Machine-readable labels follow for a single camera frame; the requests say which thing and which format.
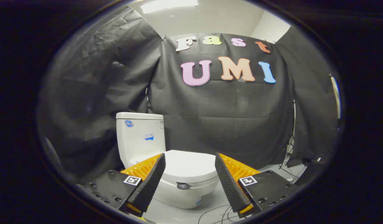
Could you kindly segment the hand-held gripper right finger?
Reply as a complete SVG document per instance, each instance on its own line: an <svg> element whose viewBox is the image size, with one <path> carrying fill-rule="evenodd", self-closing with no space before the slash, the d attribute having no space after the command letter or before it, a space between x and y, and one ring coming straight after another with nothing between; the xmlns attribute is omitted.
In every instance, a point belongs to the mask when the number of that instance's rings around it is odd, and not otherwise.
<svg viewBox="0 0 383 224"><path fill-rule="evenodd" d="M260 172L219 152L215 168L229 205L240 218L280 204L298 190L273 170Z"/></svg>

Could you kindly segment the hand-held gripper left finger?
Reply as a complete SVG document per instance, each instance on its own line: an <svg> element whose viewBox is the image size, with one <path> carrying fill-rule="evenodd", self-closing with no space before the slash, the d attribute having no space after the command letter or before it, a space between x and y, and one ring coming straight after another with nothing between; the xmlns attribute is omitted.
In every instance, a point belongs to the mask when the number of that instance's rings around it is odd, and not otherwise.
<svg viewBox="0 0 383 224"><path fill-rule="evenodd" d="M165 168L165 154L160 153L122 171L110 169L78 187L116 210L142 217L153 199Z"/></svg>

